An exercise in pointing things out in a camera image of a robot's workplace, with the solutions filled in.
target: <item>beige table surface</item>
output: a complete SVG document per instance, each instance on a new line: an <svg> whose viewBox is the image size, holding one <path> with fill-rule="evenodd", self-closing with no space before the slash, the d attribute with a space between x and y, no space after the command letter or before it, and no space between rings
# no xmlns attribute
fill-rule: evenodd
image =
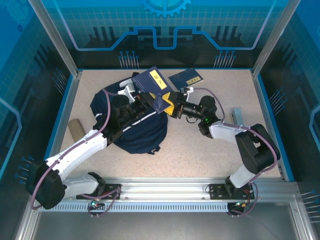
<svg viewBox="0 0 320 240"><path fill-rule="evenodd" d="M164 77L181 69L160 70ZM247 126L263 124L262 110L249 70L198 69L204 81L194 87L212 90L221 101L226 122L231 122L233 108L242 108ZM79 119L85 132L96 123L90 108L94 95L102 88L131 76L133 70L84 70L80 79L70 119ZM195 91L190 102L199 103L205 91ZM216 112L222 117L218 107ZM61 150L74 143L67 127ZM102 177L227 177L242 164L238 147L220 139L202 136L197 124L181 119L168 119L168 132L155 155L129 154L112 144L80 164L70 175L96 172ZM264 177L280 177L277 167Z"/></svg>

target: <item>enclosure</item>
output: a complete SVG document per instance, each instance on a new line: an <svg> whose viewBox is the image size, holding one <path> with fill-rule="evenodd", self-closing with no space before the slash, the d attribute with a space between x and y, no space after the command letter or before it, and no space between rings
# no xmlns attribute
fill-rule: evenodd
<svg viewBox="0 0 320 240"><path fill-rule="evenodd" d="M319 238L320 3L316 0L10 0L0 31L1 239ZM262 124L280 150L260 176L248 217L226 214L235 200L211 200L242 164L235 144L204 137L197 124L168 118L159 152L129 154L111 144L72 171L121 184L120 199L91 219L89 200L30 209L30 164L87 133L102 88L157 66L168 77L195 68L234 121ZM195 91L198 104L206 93ZM221 118L222 112L216 112Z"/></svg>

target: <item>blue booklet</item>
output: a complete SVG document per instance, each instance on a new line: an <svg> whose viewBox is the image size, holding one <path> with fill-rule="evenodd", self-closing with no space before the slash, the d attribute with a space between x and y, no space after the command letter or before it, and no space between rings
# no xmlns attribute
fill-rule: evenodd
<svg viewBox="0 0 320 240"><path fill-rule="evenodd" d="M169 77L173 85L178 89L189 87L203 80L203 77L192 67Z"/></svg>
<svg viewBox="0 0 320 240"><path fill-rule="evenodd" d="M153 93L155 95L153 109L158 114L170 106L169 103L162 99L162 96L174 90L169 86L156 66L134 76L131 80L141 92Z"/></svg>

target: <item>white cable clip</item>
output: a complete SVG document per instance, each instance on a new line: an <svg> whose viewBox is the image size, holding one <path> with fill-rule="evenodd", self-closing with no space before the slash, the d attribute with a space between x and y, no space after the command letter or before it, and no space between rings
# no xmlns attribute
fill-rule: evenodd
<svg viewBox="0 0 320 240"><path fill-rule="evenodd" d="M188 102L188 99L189 99L189 96L190 96L190 94L192 94L194 92L194 88L191 86L190 88L189 88L189 90L188 91L186 91L186 102Z"/></svg>

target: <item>yellow label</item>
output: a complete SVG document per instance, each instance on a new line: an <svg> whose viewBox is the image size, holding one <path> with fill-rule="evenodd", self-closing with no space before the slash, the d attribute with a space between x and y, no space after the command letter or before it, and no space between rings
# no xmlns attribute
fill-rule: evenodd
<svg viewBox="0 0 320 240"><path fill-rule="evenodd" d="M159 76L159 73L156 70L152 70L150 72L151 77L155 80L155 82L158 84L158 86L161 88L161 90L165 89L167 85L163 81L163 79Z"/></svg>
<svg viewBox="0 0 320 240"><path fill-rule="evenodd" d="M200 80L201 80L201 77L196 76L195 78L192 78L192 79L186 81L186 84L191 85L191 84L194 84L194 83L196 83L196 82L198 82Z"/></svg>
<svg viewBox="0 0 320 240"><path fill-rule="evenodd" d="M149 94L151 95L151 97L153 97L153 99L156 99L156 95L154 95L152 92L149 92Z"/></svg>

